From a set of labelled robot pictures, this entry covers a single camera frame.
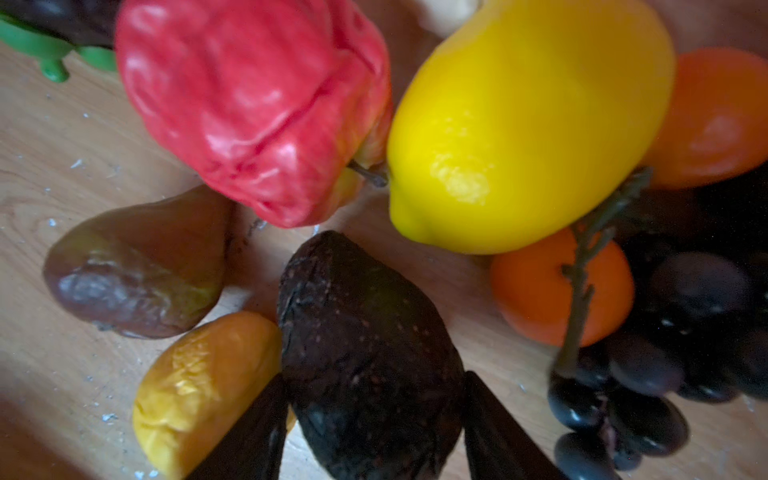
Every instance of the brown pear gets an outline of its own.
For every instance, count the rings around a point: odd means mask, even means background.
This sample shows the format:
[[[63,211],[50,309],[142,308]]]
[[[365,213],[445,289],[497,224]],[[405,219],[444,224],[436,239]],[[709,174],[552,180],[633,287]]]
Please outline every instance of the brown pear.
[[[77,318],[160,339],[197,325],[223,289],[235,203],[200,186],[80,223],[49,251],[43,277]]]

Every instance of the green stem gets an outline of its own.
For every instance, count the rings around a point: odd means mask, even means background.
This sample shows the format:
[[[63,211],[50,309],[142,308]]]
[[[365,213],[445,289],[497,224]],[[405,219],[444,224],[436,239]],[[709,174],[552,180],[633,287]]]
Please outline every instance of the green stem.
[[[594,286],[587,285],[587,264],[613,240],[616,229],[606,226],[650,183],[653,171],[650,167],[636,170],[607,199],[584,218],[571,225],[576,238],[576,255],[573,265],[563,266],[563,275],[571,281],[571,312],[568,315],[568,329],[563,346],[552,364],[552,370],[565,378],[576,373],[578,350],[584,325],[589,316],[589,304],[594,295]]]

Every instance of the black grape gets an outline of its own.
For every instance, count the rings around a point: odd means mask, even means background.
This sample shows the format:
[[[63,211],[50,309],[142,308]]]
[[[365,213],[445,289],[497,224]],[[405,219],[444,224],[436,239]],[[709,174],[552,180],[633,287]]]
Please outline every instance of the black grape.
[[[768,330],[735,329],[720,352],[726,379],[748,396],[768,400]]]
[[[566,433],[554,444],[554,463],[570,480],[620,480],[597,435]]]
[[[605,342],[579,349],[575,378],[580,384],[595,390],[602,390],[608,386],[611,381],[611,370],[608,367]]]
[[[716,372],[698,379],[686,378],[677,394],[686,400],[702,403],[727,403],[739,396],[739,389]]]
[[[607,338],[611,375],[623,386],[647,396],[674,392],[683,383],[683,363],[673,353],[631,332]]]
[[[643,461],[643,454],[634,450],[621,437],[616,439],[616,451],[614,452],[614,468],[619,472],[635,470]]]
[[[733,314],[708,319],[719,323],[713,332],[694,334],[684,353],[685,378],[677,394],[684,399],[702,403],[730,402],[739,395],[739,389],[731,385],[720,371],[722,359],[718,345],[723,331],[739,325],[741,319]]]
[[[680,307],[691,319],[748,310],[750,279],[727,258],[705,252],[667,258],[650,277],[650,297],[660,308]]]
[[[668,306],[656,310],[646,306],[636,309],[624,324],[624,331],[639,333],[654,345],[680,352],[687,348],[695,322],[679,307]]]
[[[672,455],[690,436],[685,417],[672,402],[627,389],[611,393],[608,416],[621,440],[643,455]]]
[[[572,430],[595,431],[603,425],[604,399],[575,380],[553,375],[547,400],[554,417]]]

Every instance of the wooden table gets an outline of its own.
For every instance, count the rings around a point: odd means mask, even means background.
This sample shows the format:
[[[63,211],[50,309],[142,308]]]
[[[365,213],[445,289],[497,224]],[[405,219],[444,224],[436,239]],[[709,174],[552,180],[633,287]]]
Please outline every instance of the wooden table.
[[[390,43],[396,96],[436,45],[398,4],[364,9]],[[680,50],[736,45],[768,56],[764,0],[654,0]],[[172,340],[139,341],[77,321],[41,281],[46,250],[68,229],[105,210],[160,200],[197,176],[147,135],[113,74],[74,57],[65,84],[0,45],[0,478],[150,478],[131,431],[134,391]],[[277,279],[312,233],[267,228],[246,238],[239,212],[226,295],[209,315],[240,308],[274,316]],[[464,257],[400,237],[383,192],[366,191],[323,229],[335,228],[417,283],[437,304],[467,369],[474,369],[548,453],[565,431],[545,400],[553,350],[516,335],[493,307],[488,259]],[[724,406],[673,400],[693,436],[678,455],[646,459],[632,478],[768,478],[768,404]],[[467,479],[456,447],[442,476]],[[286,443],[282,478],[327,478],[299,429]]]

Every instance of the green plastic object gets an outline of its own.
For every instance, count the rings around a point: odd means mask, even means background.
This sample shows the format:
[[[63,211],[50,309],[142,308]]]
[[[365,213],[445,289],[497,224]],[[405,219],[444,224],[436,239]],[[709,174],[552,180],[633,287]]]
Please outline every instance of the green plastic object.
[[[46,35],[2,13],[0,13],[0,40],[16,51],[36,57],[40,61],[40,70],[46,78],[59,83],[69,78],[69,72],[61,62],[62,58],[74,48],[74,45],[68,41]]]
[[[91,67],[105,71],[118,71],[118,60],[114,50],[104,47],[75,47],[75,51]]]
[[[75,50],[91,67],[105,71],[118,70],[114,50],[104,47],[75,47],[68,41],[51,37],[2,12],[0,12],[0,40],[16,51],[37,58],[43,75],[57,83],[69,78],[69,72],[61,60],[72,50]]]

